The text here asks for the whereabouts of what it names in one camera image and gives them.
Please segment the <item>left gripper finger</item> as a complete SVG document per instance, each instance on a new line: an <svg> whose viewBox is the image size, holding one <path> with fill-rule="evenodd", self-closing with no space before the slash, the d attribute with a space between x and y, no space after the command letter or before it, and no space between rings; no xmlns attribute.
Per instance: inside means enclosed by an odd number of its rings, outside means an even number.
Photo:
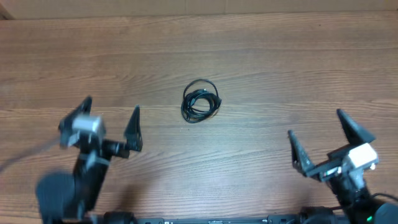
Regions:
<svg viewBox="0 0 398 224"><path fill-rule="evenodd" d="M126 146L130 151L141 152L143 147L141 126L140 126L140 107L136 105L133 114L124 131Z"/></svg>
<svg viewBox="0 0 398 224"><path fill-rule="evenodd" d="M71 129L73 120L80 114L90 114L92 97L87 96L72 112L64 117L59 125L59 129Z"/></svg>

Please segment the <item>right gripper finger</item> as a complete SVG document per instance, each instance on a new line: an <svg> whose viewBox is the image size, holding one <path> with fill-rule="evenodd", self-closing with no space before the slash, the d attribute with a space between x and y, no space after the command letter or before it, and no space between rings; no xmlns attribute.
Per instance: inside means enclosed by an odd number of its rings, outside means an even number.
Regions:
<svg viewBox="0 0 398 224"><path fill-rule="evenodd" d="M292 152L292 167L304 177L307 177L308 173L314 169L315 165L310 160L304 147L300 144L292 130L288 130L288 137Z"/></svg>
<svg viewBox="0 0 398 224"><path fill-rule="evenodd" d="M362 127L342 109L337 109L336 113L340 120L345 136L351 145L358 146L373 142L376 139L372 133L370 133L366 128Z"/></svg>

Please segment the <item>black cable silver plugs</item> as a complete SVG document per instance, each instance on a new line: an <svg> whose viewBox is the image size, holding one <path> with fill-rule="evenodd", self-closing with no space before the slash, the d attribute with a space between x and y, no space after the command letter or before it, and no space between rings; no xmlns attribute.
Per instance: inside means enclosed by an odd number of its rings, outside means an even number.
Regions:
<svg viewBox="0 0 398 224"><path fill-rule="evenodd" d="M214 88L214 93L211 92L210 90L207 90L205 88L202 89L197 89L193 90L190 93L188 90L195 85L196 83L199 82L205 82L210 84ZM182 101L182 106L186 108L192 108L195 102L199 99L205 99L209 103L210 109L218 109L221 105L222 99L219 97L218 89L216 85L207 79L197 79L192 82L190 82L184 89L183 91L183 101Z"/></svg>

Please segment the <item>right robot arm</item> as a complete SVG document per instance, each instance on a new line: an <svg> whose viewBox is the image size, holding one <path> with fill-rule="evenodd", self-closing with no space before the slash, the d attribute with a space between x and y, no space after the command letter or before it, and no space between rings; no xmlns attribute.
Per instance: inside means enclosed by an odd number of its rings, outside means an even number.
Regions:
<svg viewBox="0 0 398 224"><path fill-rule="evenodd" d="M288 131L292 166L304 177L326 183L350 223L397 223L397 205L370 194L363 174L375 169L379 156L371 143L376 137L341 109L336 111L348 144L315 165L292 130Z"/></svg>

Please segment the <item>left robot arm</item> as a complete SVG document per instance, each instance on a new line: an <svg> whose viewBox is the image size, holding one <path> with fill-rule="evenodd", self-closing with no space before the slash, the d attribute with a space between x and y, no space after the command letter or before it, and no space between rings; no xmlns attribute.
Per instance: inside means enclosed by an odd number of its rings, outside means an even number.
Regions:
<svg viewBox="0 0 398 224"><path fill-rule="evenodd" d="M143 147L140 108L136 106L124 131L125 141L106 139L101 116L90 113L92 98L87 96L60 120L60 146L79 149L71 173L53 172L41 178L35 194L44 223L136 223L131 212L106 212L92 215L108 167L113 157L127 159Z"/></svg>

